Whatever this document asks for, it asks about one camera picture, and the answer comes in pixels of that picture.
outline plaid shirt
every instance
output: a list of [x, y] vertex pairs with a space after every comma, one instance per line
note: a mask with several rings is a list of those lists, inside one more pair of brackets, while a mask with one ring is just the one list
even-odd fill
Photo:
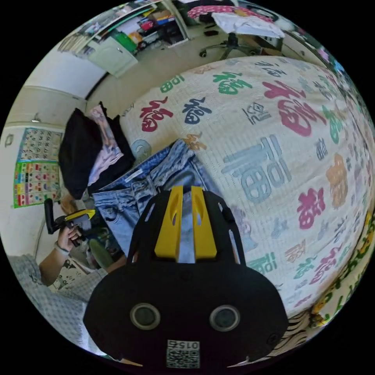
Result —
[[85, 275], [54, 293], [42, 283], [39, 267], [31, 255], [8, 259], [30, 301], [58, 333], [82, 349], [105, 355], [83, 324], [87, 302], [97, 284], [107, 275], [104, 269]]

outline poster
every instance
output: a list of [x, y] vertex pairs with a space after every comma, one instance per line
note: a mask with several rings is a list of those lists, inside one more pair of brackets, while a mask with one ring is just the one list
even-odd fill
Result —
[[17, 161], [58, 161], [61, 133], [26, 128]]
[[14, 208], [42, 204], [47, 198], [58, 199], [61, 138], [58, 132], [25, 129], [14, 171]]
[[59, 192], [56, 162], [17, 162], [14, 173], [13, 207], [19, 208], [55, 199]]

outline chair base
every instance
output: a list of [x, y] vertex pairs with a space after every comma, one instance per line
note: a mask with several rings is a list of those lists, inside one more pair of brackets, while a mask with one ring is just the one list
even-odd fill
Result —
[[220, 58], [220, 60], [225, 60], [233, 50], [239, 50], [242, 53], [244, 53], [246, 56], [259, 55], [262, 52], [261, 47], [254, 48], [254, 47], [250, 47], [250, 46], [239, 45], [238, 44], [238, 38], [233, 32], [229, 33], [228, 40], [226, 40], [226, 41], [224, 41], [220, 44], [215, 44], [215, 45], [203, 48], [199, 52], [199, 56], [200, 57], [206, 57], [207, 56], [207, 50], [211, 50], [211, 49], [214, 49], [214, 48], [225, 48], [225, 51], [224, 51], [222, 57]]

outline pink clothing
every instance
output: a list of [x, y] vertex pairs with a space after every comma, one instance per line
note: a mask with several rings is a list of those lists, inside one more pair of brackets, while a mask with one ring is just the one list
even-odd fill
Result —
[[187, 15], [190, 18], [198, 18], [201, 14], [207, 13], [234, 13], [235, 10], [241, 10], [242, 12], [246, 13], [247, 16], [256, 16], [259, 17], [261, 20], [266, 22], [273, 22], [266, 16], [262, 16], [261, 14], [257, 14], [249, 9], [242, 8], [242, 7], [231, 7], [229, 5], [201, 5], [199, 7], [195, 7], [188, 11]]
[[100, 105], [94, 107], [90, 111], [89, 117], [99, 126], [103, 146], [91, 169], [88, 186], [96, 182], [103, 171], [105, 171], [110, 165], [115, 164], [117, 160], [124, 155], [116, 143], [112, 130]]

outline yellow bracket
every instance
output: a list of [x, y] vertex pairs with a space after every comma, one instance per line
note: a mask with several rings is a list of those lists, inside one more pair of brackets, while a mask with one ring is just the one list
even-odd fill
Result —
[[191, 187], [195, 261], [216, 257], [216, 245], [201, 187]]
[[80, 210], [80, 211], [73, 212], [72, 214], [65, 217], [65, 221], [71, 221], [83, 215], [88, 215], [89, 220], [91, 220], [91, 218], [95, 215], [95, 210]]
[[174, 259], [176, 262], [179, 260], [183, 194], [182, 186], [172, 187], [155, 246], [158, 258]]

